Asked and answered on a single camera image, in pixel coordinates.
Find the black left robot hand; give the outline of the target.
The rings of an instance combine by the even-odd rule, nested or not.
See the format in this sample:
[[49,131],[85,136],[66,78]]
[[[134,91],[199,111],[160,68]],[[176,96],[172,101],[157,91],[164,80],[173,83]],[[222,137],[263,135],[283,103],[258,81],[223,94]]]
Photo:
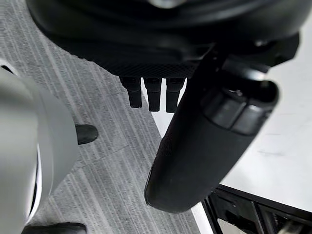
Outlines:
[[146,203],[180,213],[218,186],[279,99],[267,72],[294,58],[309,0],[29,0],[48,39],[118,76],[130,106],[173,118],[146,182]]

